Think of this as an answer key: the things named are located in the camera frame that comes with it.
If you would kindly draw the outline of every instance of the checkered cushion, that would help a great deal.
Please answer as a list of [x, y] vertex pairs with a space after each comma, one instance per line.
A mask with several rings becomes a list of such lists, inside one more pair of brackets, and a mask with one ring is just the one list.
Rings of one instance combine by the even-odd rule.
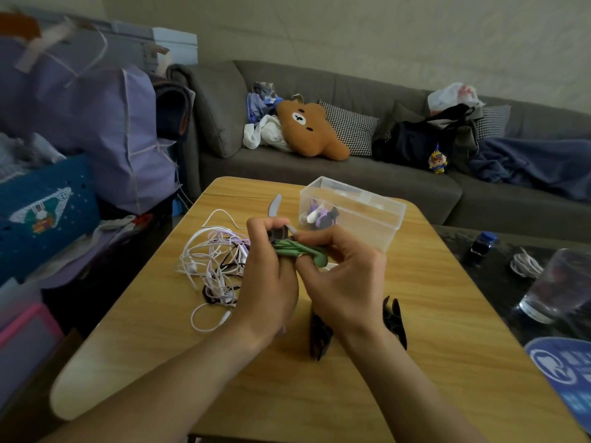
[[482, 118], [476, 121], [477, 140], [488, 137], [504, 137], [511, 115], [511, 105], [482, 108]]
[[336, 136], [347, 145], [351, 155], [371, 157], [371, 139], [380, 119], [335, 107], [322, 99], [318, 103], [326, 111], [326, 120]]

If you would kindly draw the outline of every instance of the gray blanket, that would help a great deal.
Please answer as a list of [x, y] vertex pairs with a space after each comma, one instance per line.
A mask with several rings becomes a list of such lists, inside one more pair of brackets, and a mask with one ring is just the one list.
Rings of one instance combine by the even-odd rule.
[[591, 141], [486, 138], [470, 160], [475, 176], [591, 201]]

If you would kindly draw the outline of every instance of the sofa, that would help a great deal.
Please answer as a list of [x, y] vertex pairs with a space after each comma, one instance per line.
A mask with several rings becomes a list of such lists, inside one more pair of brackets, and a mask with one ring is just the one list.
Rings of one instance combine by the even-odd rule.
[[[591, 243], [591, 204], [543, 191], [490, 184], [452, 170], [436, 175], [371, 158], [341, 162], [242, 147], [246, 97], [253, 82], [273, 82], [277, 95], [323, 99], [384, 118], [396, 100], [428, 114], [427, 90], [256, 61], [171, 66], [168, 76], [196, 93], [188, 140], [179, 149], [181, 182], [195, 200], [216, 178], [262, 179], [307, 185], [324, 175], [374, 193], [414, 203], [431, 224]], [[487, 105], [511, 103], [506, 136], [524, 139], [591, 139], [591, 115], [539, 104], [481, 96]]]

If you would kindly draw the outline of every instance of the dark marble table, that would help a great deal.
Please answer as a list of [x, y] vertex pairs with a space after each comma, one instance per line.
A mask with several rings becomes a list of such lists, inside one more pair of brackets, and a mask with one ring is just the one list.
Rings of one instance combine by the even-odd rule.
[[[456, 259], [463, 256], [480, 231], [435, 225], [435, 230]], [[462, 267], [477, 285], [486, 300], [509, 327], [521, 345], [536, 337], [572, 337], [591, 341], [591, 302], [575, 313], [553, 324], [544, 325], [530, 319], [517, 304], [523, 298], [533, 280], [521, 278], [509, 268], [515, 253], [523, 247], [545, 267], [558, 249], [577, 249], [591, 252], [591, 245], [553, 239], [531, 238], [510, 234], [497, 234], [499, 240], [478, 266]]]

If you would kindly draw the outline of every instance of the wall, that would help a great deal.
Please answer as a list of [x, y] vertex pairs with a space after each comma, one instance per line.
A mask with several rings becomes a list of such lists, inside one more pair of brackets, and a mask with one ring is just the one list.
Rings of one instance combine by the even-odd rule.
[[98, 19], [107, 18], [103, 0], [0, 0], [0, 9], [10, 10], [13, 4], [39, 7], [41, 9], [56, 10]]
[[196, 32], [200, 62], [260, 59], [591, 113], [591, 0], [104, 0]]

